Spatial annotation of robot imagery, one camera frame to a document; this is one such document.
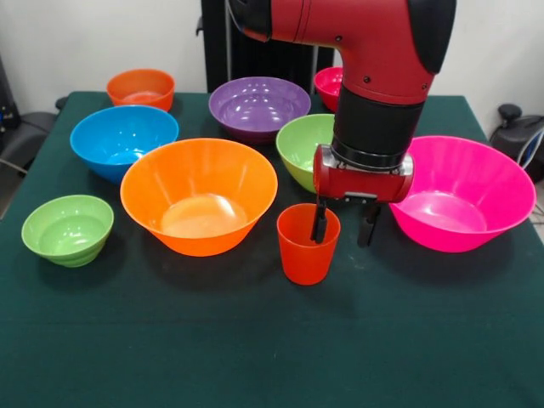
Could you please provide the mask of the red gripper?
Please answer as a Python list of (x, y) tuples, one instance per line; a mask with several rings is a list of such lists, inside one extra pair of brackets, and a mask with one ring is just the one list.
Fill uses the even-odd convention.
[[(339, 161), (328, 144), (319, 144), (314, 153), (313, 180), (316, 208), (310, 240), (321, 244), (327, 228), (326, 200), (368, 199), (376, 202), (401, 202), (407, 196), (414, 178), (414, 161), (406, 154), (401, 165), (384, 172), (373, 172), (352, 167)], [(361, 208), (359, 247), (368, 247), (382, 206), (367, 203)]]

